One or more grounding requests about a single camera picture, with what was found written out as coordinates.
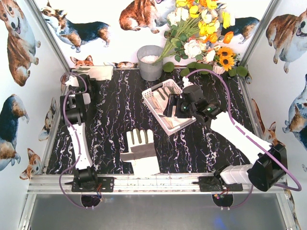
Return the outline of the white green glove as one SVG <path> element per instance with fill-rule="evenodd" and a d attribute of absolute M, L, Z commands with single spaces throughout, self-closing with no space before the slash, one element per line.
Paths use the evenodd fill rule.
<path fill-rule="evenodd" d="M 89 75 L 91 79 L 97 81 L 111 80 L 113 76 L 113 66 L 81 66 L 72 69 L 72 72 Z"/>

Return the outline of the white grey cuff glove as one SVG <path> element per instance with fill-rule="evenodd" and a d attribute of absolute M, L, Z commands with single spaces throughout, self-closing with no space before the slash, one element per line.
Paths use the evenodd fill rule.
<path fill-rule="evenodd" d="M 123 162 L 132 164 L 134 176 L 147 177 L 160 173 L 153 131 L 137 128 L 126 133 L 129 151 L 120 153 Z"/>

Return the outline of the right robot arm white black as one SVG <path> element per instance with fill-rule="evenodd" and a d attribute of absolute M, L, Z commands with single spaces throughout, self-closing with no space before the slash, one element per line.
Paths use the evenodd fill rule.
<path fill-rule="evenodd" d="M 166 117 L 195 118 L 231 142 L 249 160 L 248 165 L 225 166 L 219 172 L 225 184 L 251 184 L 266 192 L 286 174 L 286 149 L 255 136 L 222 110 L 206 101 L 202 89 L 184 77 L 180 94 L 170 94 Z"/>

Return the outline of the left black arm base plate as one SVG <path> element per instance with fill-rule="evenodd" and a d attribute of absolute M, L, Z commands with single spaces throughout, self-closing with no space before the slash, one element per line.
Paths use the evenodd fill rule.
<path fill-rule="evenodd" d="M 97 182 L 94 185 L 95 192 L 112 193 L 114 189 L 115 178 L 110 176 L 98 176 Z"/>

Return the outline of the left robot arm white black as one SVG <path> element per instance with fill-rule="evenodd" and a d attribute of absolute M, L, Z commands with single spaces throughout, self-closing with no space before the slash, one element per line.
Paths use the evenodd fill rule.
<path fill-rule="evenodd" d="M 92 192 L 98 187 L 98 177 L 90 157 L 85 123 L 86 105 L 91 103 L 92 92 L 88 77 L 68 72 L 61 77 L 61 83 L 69 88 L 60 97 L 60 120 L 71 136 L 76 162 L 73 164 L 73 192 Z"/>

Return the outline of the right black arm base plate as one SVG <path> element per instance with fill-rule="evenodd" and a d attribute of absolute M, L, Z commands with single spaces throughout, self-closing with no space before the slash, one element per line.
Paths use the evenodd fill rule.
<path fill-rule="evenodd" d="M 213 176 L 200 176 L 198 180 L 192 182 L 192 184 L 197 184 L 201 192 L 222 192 L 224 190 L 230 192 L 243 191 L 243 186 L 241 184 L 224 184 L 221 180 Z"/>

